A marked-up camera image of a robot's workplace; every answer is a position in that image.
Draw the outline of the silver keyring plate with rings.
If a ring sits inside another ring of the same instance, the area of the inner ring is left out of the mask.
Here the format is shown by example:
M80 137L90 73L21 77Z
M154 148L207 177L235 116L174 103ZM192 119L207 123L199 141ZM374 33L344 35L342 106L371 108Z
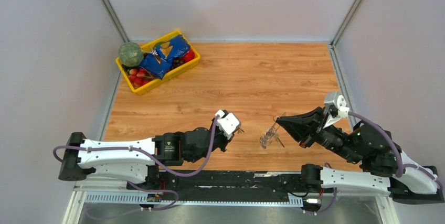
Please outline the silver keyring plate with rings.
M281 114L280 116L276 116L273 118L273 124L266 130L266 132L260 137L260 146L263 149L266 149L268 145L270 145L273 141L276 141L281 148L285 148L285 145L280 140L278 129L280 125L277 123L277 119L279 117L286 116L286 112Z

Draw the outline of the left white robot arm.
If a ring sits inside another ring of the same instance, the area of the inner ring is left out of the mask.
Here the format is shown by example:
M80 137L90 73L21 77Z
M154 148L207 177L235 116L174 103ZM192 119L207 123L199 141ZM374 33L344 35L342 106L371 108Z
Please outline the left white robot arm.
M150 167L178 177L194 176L206 166L212 151L226 151L240 127L241 122L228 114L214 118L210 129L198 127L136 141L95 141L73 132L66 145L54 148L53 155L61 162L59 180L108 177L155 189L161 176Z

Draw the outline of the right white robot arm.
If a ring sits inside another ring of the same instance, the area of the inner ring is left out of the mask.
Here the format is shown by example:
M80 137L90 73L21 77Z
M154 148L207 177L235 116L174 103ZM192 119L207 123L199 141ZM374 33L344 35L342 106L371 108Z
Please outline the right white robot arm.
M276 119L300 147L309 148L317 143L361 169L361 172L342 172L314 164L303 165L299 179L304 190L366 190L405 205L444 202L436 167L424 167L411 160L394 143L389 131L369 120L360 120L348 134L333 121L330 112L321 107Z

